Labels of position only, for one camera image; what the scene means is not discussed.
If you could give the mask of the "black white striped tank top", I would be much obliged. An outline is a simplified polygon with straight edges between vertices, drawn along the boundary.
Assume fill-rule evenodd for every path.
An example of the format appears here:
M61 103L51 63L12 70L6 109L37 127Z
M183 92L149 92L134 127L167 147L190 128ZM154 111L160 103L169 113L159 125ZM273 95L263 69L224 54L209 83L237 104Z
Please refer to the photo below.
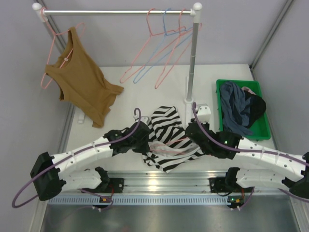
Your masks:
M160 106L151 115L148 124L150 129L149 143L160 141L164 144L170 141L188 138L176 107ZM179 165L204 156L202 150L188 138L188 142L176 142L170 147L185 148L191 145L192 150L178 155L157 155L151 151L142 154L143 162L158 170L169 173Z

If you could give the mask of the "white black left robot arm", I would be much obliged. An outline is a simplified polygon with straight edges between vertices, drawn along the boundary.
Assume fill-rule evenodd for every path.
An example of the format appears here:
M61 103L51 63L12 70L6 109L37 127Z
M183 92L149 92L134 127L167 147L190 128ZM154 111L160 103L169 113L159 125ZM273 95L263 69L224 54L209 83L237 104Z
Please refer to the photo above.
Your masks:
M109 177L102 167L88 169L97 161L124 154L149 151L150 129L145 122L135 122L130 128L111 130L90 144L75 150L49 155L40 154L30 172L40 201L74 189L104 192L109 187Z

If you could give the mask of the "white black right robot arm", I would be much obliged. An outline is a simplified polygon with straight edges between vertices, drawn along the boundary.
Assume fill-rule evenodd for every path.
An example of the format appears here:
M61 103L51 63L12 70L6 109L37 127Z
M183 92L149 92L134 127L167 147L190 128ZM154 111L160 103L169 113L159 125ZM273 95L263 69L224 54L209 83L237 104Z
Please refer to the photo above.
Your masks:
M186 136L204 155L233 160L225 174L230 191L239 188L268 187L288 192L297 198L309 197L309 155L293 155L254 143L238 134L213 132L209 124L190 122Z

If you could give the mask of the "brown tank top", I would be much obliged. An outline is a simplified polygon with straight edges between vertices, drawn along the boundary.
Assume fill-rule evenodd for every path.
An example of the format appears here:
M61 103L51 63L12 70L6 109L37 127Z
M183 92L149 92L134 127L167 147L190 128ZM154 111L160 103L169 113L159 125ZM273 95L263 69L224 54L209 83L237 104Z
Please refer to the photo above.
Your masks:
M58 84L59 99L80 108L95 128L104 126L110 107L124 90L105 79L102 70L84 49L75 27L68 31L64 52L55 64L46 65L45 72Z

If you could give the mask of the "blue hanger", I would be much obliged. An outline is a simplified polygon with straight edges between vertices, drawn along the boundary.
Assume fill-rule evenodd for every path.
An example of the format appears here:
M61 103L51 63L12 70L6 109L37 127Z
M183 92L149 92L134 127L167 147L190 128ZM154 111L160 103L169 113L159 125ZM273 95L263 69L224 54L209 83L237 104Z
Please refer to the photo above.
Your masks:
M180 36L183 36L183 35L187 34L188 32L192 31L193 27L190 27L189 29L187 29L186 27L180 27L180 26L179 26L179 28L177 30L169 30L169 31L167 31L166 24L165 24L165 16L166 16L167 11L170 11L170 10L171 10L171 8L167 8L165 10L165 12L163 13L163 18L162 18L163 19L163 29L164 29L163 39L157 45L157 47L155 48L154 52L149 57L148 61L141 67L141 69L139 70L138 74L135 76L135 78L133 80L134 84L138 83L144 77L144 75L147 73L147 71L146 71L143 75L140 76L140 73L145 69L145 67L148 65L148 63L152 59L154 59L155 57L157 57L160 54L160 52L158 52L158 50L159 50L159 48L161 47L161 45L163 44L163 42L165 41L165 39L168 36L171 36L171 35L174 35L174 34L178 34Z

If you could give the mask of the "blue grey garment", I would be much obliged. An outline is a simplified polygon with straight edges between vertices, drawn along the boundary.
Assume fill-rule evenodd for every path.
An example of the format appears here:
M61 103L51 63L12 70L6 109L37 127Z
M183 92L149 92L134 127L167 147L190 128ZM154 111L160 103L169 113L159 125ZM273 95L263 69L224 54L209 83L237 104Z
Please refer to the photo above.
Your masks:
M251 102L245 91L233 82L225 82L220 86L220 97L224 128L241 136L253 135L247 128Z

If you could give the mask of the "pink garment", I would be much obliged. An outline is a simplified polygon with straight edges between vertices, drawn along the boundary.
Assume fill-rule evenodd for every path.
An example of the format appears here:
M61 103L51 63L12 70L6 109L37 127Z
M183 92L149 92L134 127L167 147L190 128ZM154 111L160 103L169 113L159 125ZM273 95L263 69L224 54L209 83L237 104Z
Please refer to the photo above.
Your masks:
M241 88L246 96L256 96L256 93L252 91L249 87L242 87Z

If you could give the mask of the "green plastic bin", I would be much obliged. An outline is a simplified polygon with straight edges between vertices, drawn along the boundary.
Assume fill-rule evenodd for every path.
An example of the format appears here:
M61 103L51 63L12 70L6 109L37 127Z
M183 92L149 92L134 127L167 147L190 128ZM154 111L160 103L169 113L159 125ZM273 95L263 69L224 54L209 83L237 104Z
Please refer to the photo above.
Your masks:
M223 126L223 113L222 113L221 97L220 97L220 86L224 84L225 82L233 82L236 85L238 85L240 88L249 87L252 91L256 93L256 95L263 98L260 84L256 81L224 80L224 79L217 80L216 81L216 94L217 94L217 102L218 102L220 130L222 131L228 131ZM268 140L271 138L270 127L269 127L266 111L263 114L263 116L261 116L258 120L256 120L249 129L253 132L253 135L245 136L248 139L260 141L260 140Z

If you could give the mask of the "black garment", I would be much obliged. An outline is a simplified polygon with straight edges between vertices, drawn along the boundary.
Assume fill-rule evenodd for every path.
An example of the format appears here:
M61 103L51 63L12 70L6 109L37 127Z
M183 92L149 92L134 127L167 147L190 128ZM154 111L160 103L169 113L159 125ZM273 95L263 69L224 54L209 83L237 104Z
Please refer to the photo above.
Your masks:
M258 95L244 91L246 105L244 108L245 121L243 126L250 128L253 123L258 120L266 111L266 102Z

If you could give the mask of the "white clothes rack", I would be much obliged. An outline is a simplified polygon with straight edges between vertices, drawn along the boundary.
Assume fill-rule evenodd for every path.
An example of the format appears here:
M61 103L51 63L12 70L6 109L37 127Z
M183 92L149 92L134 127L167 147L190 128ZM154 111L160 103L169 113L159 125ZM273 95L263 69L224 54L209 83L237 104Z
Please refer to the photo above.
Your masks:
M48 10L43 3L42 0L36 0L33 5L32 9L36 12L37 16L39 19L46 24L46 26L50 29L52 35L53 35L53 42L52 45L54 45L54 41L56 40L57 36L61 36L63 33L58 32L55 30L55 27L50 25L48 22L48 16L50 15L147 15L149 10ZM196 2L193 5L193 8L190 10L181 10L181 11L176 11L176 10L171 10L167 11L166 15L178 15L178 26L181 27L186 27L189 29L190 27L192 28L192 31L188 33L192 33L192 38L191 42L189 42L188 46L191 46L191 54L190 54L190 65L189 65L189 74L187 76L187 83L186 83L186 98L184 99L184 105L185 105L185 125L188 125L188 123L191 120L191 117L194 113L192 110L192 104L194 101L193 98L193 82L194 82L194 72L195 72L195 60L196 60L196 51L197 51L197 37L198 37L198 32L201 29L201 10L202 10L202 4L199 2ZM163 17L163 10L154 10L152 11L149 15L160 15ZM167 53L168 55L168 60L165 63L164 68L169 64L169 61L175 52L175 49L181 45L182 40L181 40L180 35L178 37L170 42L166 47L162 48L160 50L160 54L167 49L170 45L174 44L173 49Z

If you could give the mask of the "aluminium rail frame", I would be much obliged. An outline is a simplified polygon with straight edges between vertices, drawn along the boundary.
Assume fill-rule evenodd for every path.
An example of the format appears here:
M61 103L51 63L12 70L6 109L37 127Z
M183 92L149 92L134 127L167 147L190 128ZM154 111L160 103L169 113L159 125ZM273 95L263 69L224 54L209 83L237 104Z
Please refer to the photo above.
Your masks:
M159 107L152 106L150 115ZM111 130L130 128L132 112L110 114L104 128L95 129L74 125L70 130L69 147L75 150L99 139ZM304 155L309 150L307 132L285 127L282 141L255 142L280 152ZM150 167L142 154L132 150L88 165L88 169L102 167L109 177L122 178L121 196L211 196L211 177L225 176L233 160L204 155L183 163L169 173ZM84 194L74 189L60 194ZM298 232L308 231L309 224L300 225L300 202L292 202L290 193L278 188L254 187L246 194L246 202L234 210L226 205L106 205L97 209L90 205L57 206L46 209L44 232Z

